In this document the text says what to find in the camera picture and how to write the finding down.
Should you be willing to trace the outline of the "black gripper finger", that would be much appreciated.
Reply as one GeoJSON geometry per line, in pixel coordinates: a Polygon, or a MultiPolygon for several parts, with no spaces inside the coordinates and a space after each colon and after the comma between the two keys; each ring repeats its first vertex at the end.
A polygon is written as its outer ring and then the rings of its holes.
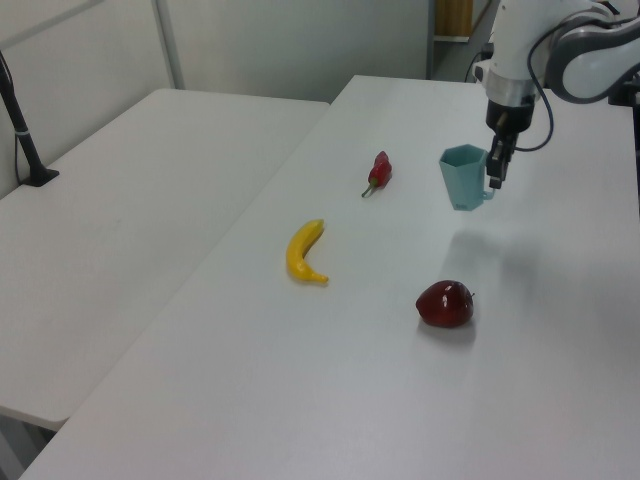
{"type": "Polygon", "coordinates": [[[486,174],[489,178],[489,187],[491,189],[499,190],[502,187],[504,180],[503,150],[504,143],[496,135],[486,160],[486,174]]]}
{"type": "Polygon", "coordinates": [[[501,180],[502,181],[506,180],[509,164],[511,162],[516,146],[517,146],[516,134],[506,136],[502,142],[502,153],[501,153],[501,180]]]}

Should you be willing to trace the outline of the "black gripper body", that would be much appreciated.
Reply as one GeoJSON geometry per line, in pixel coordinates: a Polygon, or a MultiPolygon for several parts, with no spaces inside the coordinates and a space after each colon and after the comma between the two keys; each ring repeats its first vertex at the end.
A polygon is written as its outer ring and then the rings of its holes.
{"type": "Polygon", "coordinates": [[[488,101],[486,124],[500,138],[513,137],[526,131],[532,122],[534,105],[504,106],[488,101]]]}

